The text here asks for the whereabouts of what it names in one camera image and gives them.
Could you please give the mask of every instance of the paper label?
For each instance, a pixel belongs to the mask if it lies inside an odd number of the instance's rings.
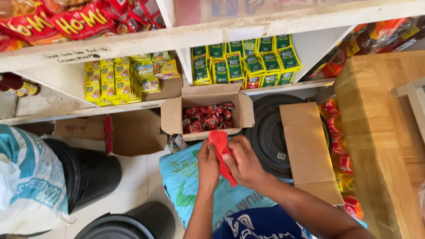
[[[53,52],[43,54],[46,59],[51,59],[59,63],[77,63],[99,60],[102,58],[102,53],[111,53],[112,49],[109,46],[87,47],[74,50]]]
[[[240,41],[252,38],[259,38],[263,35],[264,27],[255,27],[248,29],[233,30],[230,36],[231,41]]]

